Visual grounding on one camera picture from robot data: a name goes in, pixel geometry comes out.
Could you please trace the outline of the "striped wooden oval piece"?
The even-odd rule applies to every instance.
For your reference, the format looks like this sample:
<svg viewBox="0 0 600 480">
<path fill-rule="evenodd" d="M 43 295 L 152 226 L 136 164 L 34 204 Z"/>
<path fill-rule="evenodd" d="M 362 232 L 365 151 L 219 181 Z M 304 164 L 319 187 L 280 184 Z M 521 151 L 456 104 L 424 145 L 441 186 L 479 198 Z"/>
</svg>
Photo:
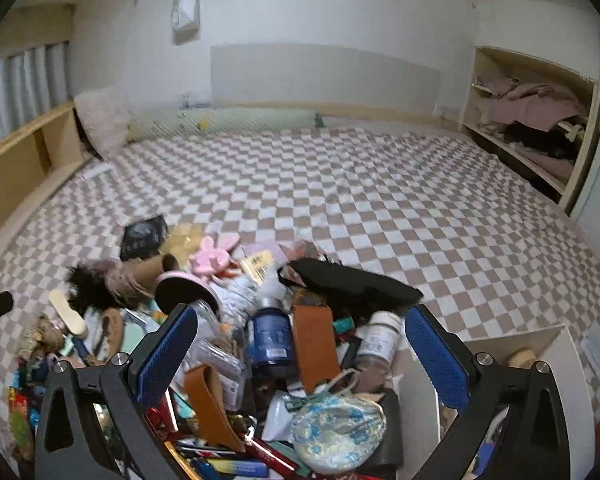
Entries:
<svg viewBox="0 0 600 480">
<path fill-rule="evenodd" d="M 507 365 L 520 370 L 530 370 L 532 365 L 538 360 L 534 351 L 529 348 L 521 348 L 514 352 L 508 359 Z"/>
</svg>

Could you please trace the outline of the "white storage box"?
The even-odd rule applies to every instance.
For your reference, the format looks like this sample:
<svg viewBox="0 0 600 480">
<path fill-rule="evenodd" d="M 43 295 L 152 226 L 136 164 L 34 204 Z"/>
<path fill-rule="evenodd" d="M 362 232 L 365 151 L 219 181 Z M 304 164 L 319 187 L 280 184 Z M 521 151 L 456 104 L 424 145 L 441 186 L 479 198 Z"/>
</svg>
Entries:
<svg viewBox="0 0 600 480">
<path fill-rule="evenodd" d="M 467 408 L 440 401 L 407 337 L 392 363 L 400 412 L 403 460 L 396 478 L 459 479 L 491 437 L 502 428 L 486 462 L 488 479 L 583 479 L 594 465 L 594 417 L 588 384 L 566 326 L 474 340 Z M 507 359 L 531 348 L 530 370 Z"/>
</svg>

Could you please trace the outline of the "clear plastic box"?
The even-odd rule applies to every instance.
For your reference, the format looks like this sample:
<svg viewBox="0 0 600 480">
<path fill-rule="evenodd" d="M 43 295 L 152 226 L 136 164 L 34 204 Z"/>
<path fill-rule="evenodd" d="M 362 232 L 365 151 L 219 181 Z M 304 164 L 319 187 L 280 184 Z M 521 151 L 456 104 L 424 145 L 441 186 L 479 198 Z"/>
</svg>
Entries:
<svg viewBox="0 0 600 480">
<path fill-rule="evenodd" d="M 211 365 L 220 376 L 224 408 L 237 412 L 244 400 L 246 364 L 232 353 L 233 345 L 225 338 L 210 306 L 204 300 L 196 300 L 190 306 L 197 315 L 198 330 L 185 356 L 183 370 L 188 372 L 200 364 Z"/>
</svg>

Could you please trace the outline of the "white labelled jar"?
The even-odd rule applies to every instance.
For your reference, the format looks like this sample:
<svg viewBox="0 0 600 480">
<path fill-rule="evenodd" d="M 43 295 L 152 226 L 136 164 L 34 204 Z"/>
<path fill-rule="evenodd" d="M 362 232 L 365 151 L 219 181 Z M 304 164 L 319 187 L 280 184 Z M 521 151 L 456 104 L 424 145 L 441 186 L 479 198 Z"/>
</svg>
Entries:
<svg viewBox="0 0 600 480">
<path fill-rule="evenodd" d="M 373 392 L 385 383 L 402 337 L 403 320 L 389 311 L 375 312 L 356 352 L 358 391 Z"/>
</svg>

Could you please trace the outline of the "pink round container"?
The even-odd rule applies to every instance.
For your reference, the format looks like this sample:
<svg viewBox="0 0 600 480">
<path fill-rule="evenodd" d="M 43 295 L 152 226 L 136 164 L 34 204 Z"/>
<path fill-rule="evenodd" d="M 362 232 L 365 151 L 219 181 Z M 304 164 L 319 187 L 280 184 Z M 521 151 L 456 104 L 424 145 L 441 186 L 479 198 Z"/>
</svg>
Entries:
<svg viewBox="0 0 600 480">
<path fill-rule="evenodd" d="M 157 307 L 170 314 L 180 304 L 203 301 L 217 314 L 220 300 L 216 293 L 200 278 L 184 271 L 166 271 L 156 281 L 154 299 Z"/>
</svg>

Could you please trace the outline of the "brown leather loop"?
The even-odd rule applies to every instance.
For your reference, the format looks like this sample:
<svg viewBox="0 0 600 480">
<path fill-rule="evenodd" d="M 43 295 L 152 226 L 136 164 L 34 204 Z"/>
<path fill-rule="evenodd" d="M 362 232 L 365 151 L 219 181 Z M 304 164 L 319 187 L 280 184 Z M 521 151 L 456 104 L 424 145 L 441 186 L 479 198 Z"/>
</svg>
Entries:
<svg viewBox="0 0 600 480">
<path fill-rule="evenodd" d="M 237 453 L 245 452 L 244 442 L 230 426 L 218 372 L 209 364 L 192 368 L 185 374 L 184 390 L 204 440 L 212 446 L 222 445 Z"/>
</svg>

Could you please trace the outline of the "twine spool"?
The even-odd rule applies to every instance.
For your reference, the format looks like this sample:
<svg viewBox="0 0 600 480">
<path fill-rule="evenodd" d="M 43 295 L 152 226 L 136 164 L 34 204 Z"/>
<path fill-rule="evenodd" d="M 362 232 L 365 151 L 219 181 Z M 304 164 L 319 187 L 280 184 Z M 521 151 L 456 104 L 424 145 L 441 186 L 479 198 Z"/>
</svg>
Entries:
<svg viewBox="0 0 600 480">
<path fill-rule="evenodd" d="M 135 308 L 154 298 L 160 275 L 179 268 L 178 260 L 171 254 L 125 261 L 107 272 L 106 289 L 118 304 Z"/>
</svg>

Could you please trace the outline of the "blue supplement bottle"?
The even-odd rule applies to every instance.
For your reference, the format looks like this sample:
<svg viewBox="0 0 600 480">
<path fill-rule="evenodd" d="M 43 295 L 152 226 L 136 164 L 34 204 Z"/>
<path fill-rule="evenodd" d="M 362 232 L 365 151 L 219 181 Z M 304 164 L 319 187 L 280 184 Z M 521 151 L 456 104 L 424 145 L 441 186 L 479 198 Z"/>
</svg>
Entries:
<svg viewBox="0 0 600 480">
<path fill-rule="evenodd" d="M 294 334 L 283 301 L 264 297 L 247 323 L 247 354 L 252 374 L 266 378 L 289 378 L 297 374 Z"/>
</svg>

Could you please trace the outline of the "black felt pouch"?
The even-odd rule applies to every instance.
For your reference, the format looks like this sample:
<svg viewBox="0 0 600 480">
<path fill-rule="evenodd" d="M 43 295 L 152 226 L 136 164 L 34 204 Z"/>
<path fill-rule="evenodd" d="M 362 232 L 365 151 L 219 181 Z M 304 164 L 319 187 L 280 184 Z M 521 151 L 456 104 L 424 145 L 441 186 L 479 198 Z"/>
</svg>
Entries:
<svg viewBox="0 0 600 480">
<path fill-rule="evenodd" d="M 334 313 L 370 318 L 377 311 L 402 313 L 422 301 L 422 292 L 390 276 L 312 258 L 292 260 L 277 269 L 286 286 L 297 286 L 326 300 Z"/>
</svg>

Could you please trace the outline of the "checkered bed sheet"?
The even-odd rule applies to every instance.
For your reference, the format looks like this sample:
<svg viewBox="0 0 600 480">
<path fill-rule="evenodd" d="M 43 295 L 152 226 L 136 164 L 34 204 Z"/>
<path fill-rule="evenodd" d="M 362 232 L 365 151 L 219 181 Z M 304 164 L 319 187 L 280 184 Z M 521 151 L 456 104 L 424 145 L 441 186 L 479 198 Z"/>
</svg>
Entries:
<svg viewBox="0 0 600 480">
<path fill-rule="evenodd" d="M 600 264 L 552 203 L 475 144 L 360 129 L 223 134 L 124 148 L 38 208 L 0 261 L 0 452 L 21 333 L 70 266 L 114 257 L 163 216 L 244 243 L 312 240 L 347 266 L 419 288 L 463 339 L 600 326 Z"/>
</svg>

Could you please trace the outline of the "black small box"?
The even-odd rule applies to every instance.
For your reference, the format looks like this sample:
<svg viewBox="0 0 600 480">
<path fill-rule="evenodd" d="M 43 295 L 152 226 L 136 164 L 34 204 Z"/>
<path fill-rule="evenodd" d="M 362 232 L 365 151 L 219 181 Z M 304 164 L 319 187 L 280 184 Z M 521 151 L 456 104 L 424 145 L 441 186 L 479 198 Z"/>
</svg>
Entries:
<svg viewBox="0 0 600 480">
<path fill-rule="evenodd" d="M 169 227 L 162 214 L 129 224 L 124 228 L 120 245 L 121 261 L 147 259 L 158 255 L 169 235 Z"/>
</svg>

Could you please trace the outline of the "wooden side shelf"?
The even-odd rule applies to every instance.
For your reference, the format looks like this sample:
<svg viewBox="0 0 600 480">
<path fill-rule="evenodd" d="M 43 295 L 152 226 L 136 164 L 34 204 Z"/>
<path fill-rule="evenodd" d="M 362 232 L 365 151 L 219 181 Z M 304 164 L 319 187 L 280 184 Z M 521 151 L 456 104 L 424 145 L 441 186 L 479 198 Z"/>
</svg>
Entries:
<svg viewBox="0 0 600 480">
<path fill-rule="evenodd" d="M 0 141 L 0 259 L 32 214 L 86 162 L 71 100 Z"/>
</svg>

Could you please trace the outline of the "green bolster pillow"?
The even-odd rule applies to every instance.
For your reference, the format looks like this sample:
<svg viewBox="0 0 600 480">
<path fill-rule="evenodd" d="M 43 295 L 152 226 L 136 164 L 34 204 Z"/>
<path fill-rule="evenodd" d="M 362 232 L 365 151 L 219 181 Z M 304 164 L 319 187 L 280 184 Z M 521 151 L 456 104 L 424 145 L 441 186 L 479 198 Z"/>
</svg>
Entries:
<svg viewBox="0 0 600 480">
<path fill-rule="evenodd" d="M 162 138 L 214 136 L 222 132 L 281 132 L 323 128 L 319 112 L 300 108 L 221 107 L 154 110 L 135 117 L 128 125 L 128 143 Z"/>
</svg>

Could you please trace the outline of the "white fluffy pillow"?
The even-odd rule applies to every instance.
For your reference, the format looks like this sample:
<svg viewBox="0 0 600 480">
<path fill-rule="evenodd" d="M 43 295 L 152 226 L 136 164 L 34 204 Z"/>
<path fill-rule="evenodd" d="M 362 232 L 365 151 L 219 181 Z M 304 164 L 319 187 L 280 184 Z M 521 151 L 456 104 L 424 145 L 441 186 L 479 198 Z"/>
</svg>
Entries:
<svg viewBox="0 0 600 480">
<path fill-rule="evenodd" d="M 87 90 L 74 99 L 76 112 L 97 155 L 113 158 L 125 146 L 132 113 L 124 94 L 116 87 Z"/>
</svg>

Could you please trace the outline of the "wall shelf with clothes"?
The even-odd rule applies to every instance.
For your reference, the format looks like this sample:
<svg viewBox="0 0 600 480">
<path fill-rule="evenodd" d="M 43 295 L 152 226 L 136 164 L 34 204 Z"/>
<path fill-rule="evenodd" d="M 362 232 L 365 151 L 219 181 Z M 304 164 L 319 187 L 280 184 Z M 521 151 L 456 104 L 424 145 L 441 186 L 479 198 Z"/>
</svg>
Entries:
<svg viewBox="0 0 600 480">
<path fill-rule="evenodd" d="M 600 64 L 590 78 L 542 58 L 478 47 L 463 128 L 571 214 L 600 144 Z"/>
</svg>

